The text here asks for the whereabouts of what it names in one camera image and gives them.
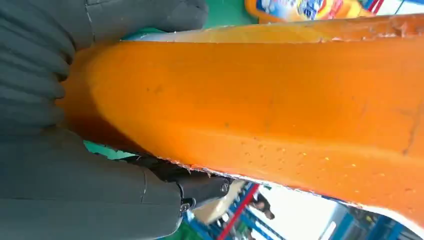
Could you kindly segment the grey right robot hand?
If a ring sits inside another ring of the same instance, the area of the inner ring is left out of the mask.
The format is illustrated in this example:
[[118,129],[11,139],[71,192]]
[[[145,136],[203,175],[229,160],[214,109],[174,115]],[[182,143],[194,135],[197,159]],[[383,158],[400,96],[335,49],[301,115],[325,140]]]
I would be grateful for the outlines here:
[[198,30],[203,0],[3,0],[0,3],[0,237],[152,240],[232,182],[148,156],[109,160],[61,125],[78,50],[142,28]]

